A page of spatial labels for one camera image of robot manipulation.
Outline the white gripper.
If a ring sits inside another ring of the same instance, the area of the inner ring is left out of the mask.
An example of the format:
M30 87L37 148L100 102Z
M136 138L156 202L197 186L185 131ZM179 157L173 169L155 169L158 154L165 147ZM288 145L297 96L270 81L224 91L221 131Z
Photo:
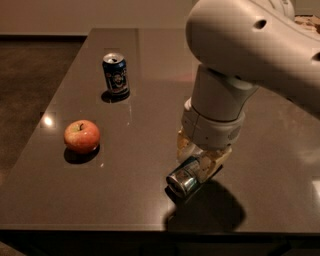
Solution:
M190 156L199 155L201 149L215 150L205 151L199 157L198 180L206 182L231 155L232 148L228 146L238 140L244 119L244 112L234 121L207 119L196 112L188 99L184 103L182 128L177 134L177 161L182 163Z

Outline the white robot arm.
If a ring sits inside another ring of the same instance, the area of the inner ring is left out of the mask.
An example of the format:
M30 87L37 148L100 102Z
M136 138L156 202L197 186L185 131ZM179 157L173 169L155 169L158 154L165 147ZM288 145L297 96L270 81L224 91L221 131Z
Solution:
M320 114L320 40L295 23L290 0L198 0L186 40L200 62L178 136L179 156L196 158L189 179L205 182L229 157L260 87Z

